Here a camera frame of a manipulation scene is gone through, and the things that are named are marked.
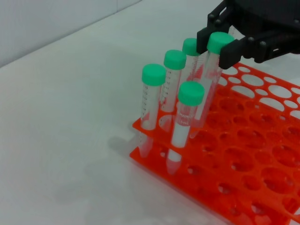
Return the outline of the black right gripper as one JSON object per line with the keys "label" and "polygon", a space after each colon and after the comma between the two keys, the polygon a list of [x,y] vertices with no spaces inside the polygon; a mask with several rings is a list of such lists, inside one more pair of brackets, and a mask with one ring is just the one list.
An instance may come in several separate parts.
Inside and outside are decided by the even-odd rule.
{"label": "black right gripper", "polygon": [[298,0],[226,0],[207,16],[207,26],[197,32],[196,51],[207,51],[214,32],[234,27],[245,37],[221,49],[219,67],[228,69],[241,58],[256,63],[300,52],[300,2]]}

